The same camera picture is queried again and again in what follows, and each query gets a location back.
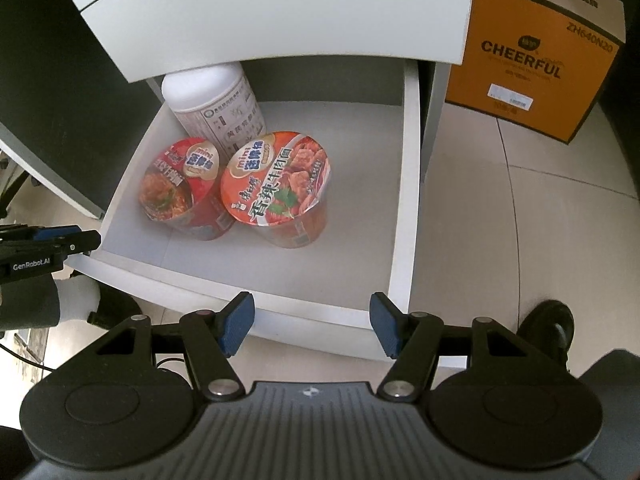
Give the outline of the white upper drawer front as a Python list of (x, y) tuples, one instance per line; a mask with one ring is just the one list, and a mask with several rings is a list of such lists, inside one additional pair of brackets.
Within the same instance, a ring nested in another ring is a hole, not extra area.
[(126, 79), (224, 62), (367, 55), (457, 64), (472, 0), (72, 0)]

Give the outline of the red mini noodle cup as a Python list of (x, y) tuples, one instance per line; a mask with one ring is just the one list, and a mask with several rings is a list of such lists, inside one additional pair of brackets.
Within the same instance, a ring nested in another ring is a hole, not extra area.
[(214, 240), (233, 224), (220, 198), (221, 175), (212, 142), (182, 139), (164, 148), (146, 168), (138, 201), (150, 220), (198, 240)]

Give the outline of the orange Cheerful cardboard box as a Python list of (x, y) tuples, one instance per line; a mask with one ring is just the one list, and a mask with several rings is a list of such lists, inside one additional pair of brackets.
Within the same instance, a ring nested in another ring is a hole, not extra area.
[(567, 144), (625, 42), (620, 0), (472, 0), (446, 100)]

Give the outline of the orange beef noodle cup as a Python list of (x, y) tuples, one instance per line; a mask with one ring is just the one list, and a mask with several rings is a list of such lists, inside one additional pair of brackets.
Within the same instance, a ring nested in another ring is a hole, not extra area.
[(230, 159), (220, 196), (231, 217), (282, 248), (314, 242), (328, 223), (328, 154), (311, 136), (276, 131)]

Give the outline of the white plastic bottle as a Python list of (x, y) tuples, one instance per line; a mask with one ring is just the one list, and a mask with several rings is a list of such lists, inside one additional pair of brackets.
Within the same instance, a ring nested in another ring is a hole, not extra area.
[(168, 74), (160, 90), (186, 133), (212, 142), (224, 164), (266, 133), (264, 116), (239, 62)]

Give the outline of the white open drawer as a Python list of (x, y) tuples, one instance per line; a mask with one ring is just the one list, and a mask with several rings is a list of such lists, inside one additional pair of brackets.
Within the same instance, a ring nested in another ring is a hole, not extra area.
[(420, 201), (449, 79), (393, 58), (248, 62), (267, 133), (213, 169), (162, 107), (72, 267), (178, 312), (255, 300), (255, 336), (384, 359), (369, 300), (407, 310)]

